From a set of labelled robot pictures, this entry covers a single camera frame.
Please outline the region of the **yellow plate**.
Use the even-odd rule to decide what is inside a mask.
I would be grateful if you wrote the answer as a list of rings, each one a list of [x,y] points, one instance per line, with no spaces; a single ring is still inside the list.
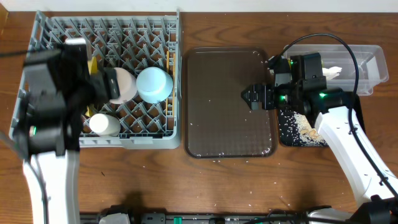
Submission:
[[[90,75],[96,74],[98,72],[97,59],[95,57],[88,61],[88,70]],[[90,118],[95,114],[95,106],[93,104],[87,106],[85,116]]]

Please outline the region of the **white cup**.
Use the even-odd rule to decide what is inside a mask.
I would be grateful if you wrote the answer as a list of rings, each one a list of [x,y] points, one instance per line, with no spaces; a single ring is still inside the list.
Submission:
[[[99,136],[117,136],[121,130],[117,118],[107,114],[95,114],[89,120],[90,129]]]

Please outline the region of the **white bowl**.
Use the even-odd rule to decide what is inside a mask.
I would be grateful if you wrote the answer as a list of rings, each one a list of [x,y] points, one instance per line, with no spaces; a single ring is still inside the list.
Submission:
[[[117,99],[110,100],[109,102],[115,105],[126,103],[136,97],[137,86],[136,78],[130,72],[123,68],[115,68],[116,78],[118,81],[118,87],[120,96]]]

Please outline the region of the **white tissue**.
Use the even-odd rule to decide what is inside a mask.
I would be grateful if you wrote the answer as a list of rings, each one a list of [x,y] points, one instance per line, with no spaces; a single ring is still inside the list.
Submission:
[[[322,68],[323,76],[325,76],[327,80],[332,80],[338,77],[341,71],[341,67]]]

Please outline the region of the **light blue bowl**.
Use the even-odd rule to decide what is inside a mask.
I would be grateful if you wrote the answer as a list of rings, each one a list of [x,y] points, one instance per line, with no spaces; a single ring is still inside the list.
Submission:
[[[147,103],[160,103],[170,96],[174,83],[172,77],[158,67],[145,68],[136,79],[139,96]]]

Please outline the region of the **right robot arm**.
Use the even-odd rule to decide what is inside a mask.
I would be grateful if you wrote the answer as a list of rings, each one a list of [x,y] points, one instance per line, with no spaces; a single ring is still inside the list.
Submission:
[[[270,217],[296,223],[397,223],[397,177],[383,162],[354,110],[356,93],[328,89],[320,54],[269,61],[275,81],[241,92],[251,110],[291,110],[306,117],[343,169],[358,205],[354,213],[329,206],[301,215]]]

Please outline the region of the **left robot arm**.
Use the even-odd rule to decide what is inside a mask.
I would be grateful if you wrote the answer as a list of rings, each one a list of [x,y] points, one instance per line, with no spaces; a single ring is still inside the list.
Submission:
[[[79,223],[81,116],[119,98],[113,68],[90,73],[84,38],[35,51],[24,61],[29,91],[20,100],[11,145],[22,159],[34,223]]]

